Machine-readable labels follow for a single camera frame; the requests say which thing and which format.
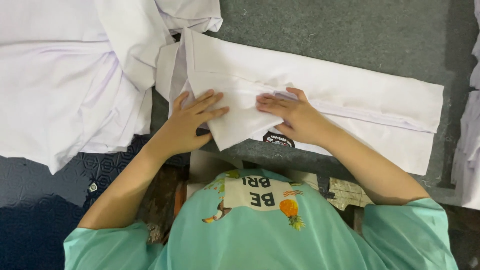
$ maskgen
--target right hand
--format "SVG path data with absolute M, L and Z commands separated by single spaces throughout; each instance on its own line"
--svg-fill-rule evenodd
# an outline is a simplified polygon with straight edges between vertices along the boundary
M 283 118 L 286 122 L 275 128 L 292 140 L 325 147 L 341 131 L 323 117 L 307 100 L 305 93 L 287 87 L 298 100 L 286 100 L 270 94 L 257 97 L 257 109 Z

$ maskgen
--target gray table surface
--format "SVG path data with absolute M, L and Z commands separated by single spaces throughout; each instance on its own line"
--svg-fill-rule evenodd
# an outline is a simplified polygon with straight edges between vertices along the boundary
M 477 62 L 471 55 L 479 31 L 473 0 L 221 0 L 220 6 L 223 25 L 210 36 L 444 85 L 428 171 L 414 177 L 435 200 L 459 204 L 450 173 Z M 154 93 L 152 132 L 167 112 L 168 102 Z M 203 149 L 218 151 L 213 141 Z M 335 158 L 308 151 L 247 140 L 224 152 L 354 181 Z

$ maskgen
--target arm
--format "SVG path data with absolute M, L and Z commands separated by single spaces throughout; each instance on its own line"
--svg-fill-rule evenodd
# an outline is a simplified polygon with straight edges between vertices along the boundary
M 404 205 L 429 198 L 428 193 L 408 173 L 374 150 L 330 123 L 307 100 L 302 90 L 287 88 L 298 101 L 272 95 L 257 97 L 257 109 L 280 116 L 290 123 L 276 126 L 289 138 L 325 148 L 357 179 L 375 204 Z
M 181 108 L 188 92 L 173 104 L 172 116 L 142 148 L 120 175 L 85 213 L 79 228 L 124 228 L 133 223 L 142 198 L 153 177 L 171 156 L 200 148 L 212 139 L 211 134 L 196 136 L 197 127 L 228 112 L 228 107 L 204 112 L 223 94 L 209 90 L 186 108 Z

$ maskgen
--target person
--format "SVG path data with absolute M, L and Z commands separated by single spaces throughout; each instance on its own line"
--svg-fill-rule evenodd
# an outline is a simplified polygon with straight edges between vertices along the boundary
M 86 212 L 65 240 L 65 269 L 457 269 L 445 211 L 406 172 L 330 123 L 295 88 L 298 100 L 257 97 L 257 109 L 282 117 L 289 138 L 332 153 L 376 205 L 367 205 L 363 237 L 318 191 L 273 172 L 220 174 L 193 194 L 176 217 L 165 246 L 147 245 L 134 222 L 152 178 L 170 156 L 212 139 L 197 127 L 228 108 L 209 90 L 172 116 Z

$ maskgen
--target dark blue hexagon patterned mat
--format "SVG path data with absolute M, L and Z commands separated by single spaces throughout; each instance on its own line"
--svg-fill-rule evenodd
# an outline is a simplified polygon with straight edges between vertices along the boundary
M 63 240 L 147 140 L 136 136 L 125 153 L 79 153 L 55 175 L 45 165 L 0 156 L 0 269 L 63 269 Z M 167 163 L 183 166 L 188 157 Z M 98 189 L 90 192 L 92 183 Z

